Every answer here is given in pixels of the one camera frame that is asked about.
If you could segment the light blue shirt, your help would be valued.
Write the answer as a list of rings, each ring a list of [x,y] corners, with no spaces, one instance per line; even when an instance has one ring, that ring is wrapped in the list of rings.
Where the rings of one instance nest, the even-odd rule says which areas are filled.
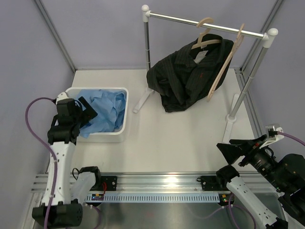
[[[76,99],[83,97],[95,110],[97,116],[80,130],[80,136],[88,138],[90,134],[111,133],[123,125],[127,93],[124,90],[80,90]]]

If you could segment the beige plastic hanger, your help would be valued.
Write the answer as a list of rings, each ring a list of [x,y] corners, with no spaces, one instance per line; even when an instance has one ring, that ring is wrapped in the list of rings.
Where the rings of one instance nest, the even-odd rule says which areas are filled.
[[[216,79],[214,80],[214,82],[213,82],[213,84],[212,84],[212,86],[210,88],[210,91],[209,91],[209,93],[207,95],[207,101],[208,102],[211,100],[211,98],[212,98],[212,96],[213,96],[213,94],[214,94],[214,92],[215,92],[215,90],[216,90],[216,88],[218,86],[218,83],[219,83],[222,75],[224,74],[224,71],[225,71],[226,67],[229,66],[229,63],[231,62],[234,54],[236,53],[236,51],[238,50],[238,48],[240,47],[241,43],[244,40],[244,36],[242,35],[242,30],[243,30],[244,26],[245,26],[245,24],[243,23],[241,25],[239,31],[238,31],[238,34],[236,36],[236,39],[234,41],[233,47],[232,47],[229,55],[227,56],[223,66],[221,67],[221,69],[220,69]]]

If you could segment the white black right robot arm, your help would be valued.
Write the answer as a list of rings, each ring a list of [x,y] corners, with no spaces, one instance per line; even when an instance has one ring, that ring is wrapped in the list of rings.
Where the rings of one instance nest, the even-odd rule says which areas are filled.
[[[243,157],[239,166],[251,165],[282,196],[278,198],[284,211],[301,225],[305,224],[305,159],[288,154],[277,162],[272,150],[265,146],[267,136],[257,139],[231,139],[217,148],[228,163],[216,172],[216,185],[228,189],[245,206],[255,220],[255,228],[286,229],[288,222],[270,211],[250,190],[233,164]]]

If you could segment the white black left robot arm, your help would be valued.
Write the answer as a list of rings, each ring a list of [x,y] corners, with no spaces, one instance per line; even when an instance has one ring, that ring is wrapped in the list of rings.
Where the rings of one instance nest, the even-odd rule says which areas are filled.
[[[47,133],[48,141],[39,141],[50,152],[47,186],[40,206],[33,208],[33,219],[45,229],[77,227],[81,224],[83,209],[90,190],[102,186],[98,167],[84,167],[74,185],[70,185],[72,156],[80,129],[97,116],[83,98],[70,98],[65,92],[52,102],[57,114]]]

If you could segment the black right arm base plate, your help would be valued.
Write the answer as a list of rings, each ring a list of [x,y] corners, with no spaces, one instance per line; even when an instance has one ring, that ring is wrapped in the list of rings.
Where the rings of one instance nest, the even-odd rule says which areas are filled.
[[[227,191],[226,187],[222,187],[217,181],[216,175],[200,176],[196,179],[201,184],[202,191]]]

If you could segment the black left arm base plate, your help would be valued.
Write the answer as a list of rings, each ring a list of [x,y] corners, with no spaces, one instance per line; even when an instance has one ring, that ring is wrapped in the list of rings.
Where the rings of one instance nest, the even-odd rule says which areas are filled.
[[[97,177],[97,181],[95,185],[90,189],[90,191],[116,191],[117,179],[117,176]]]

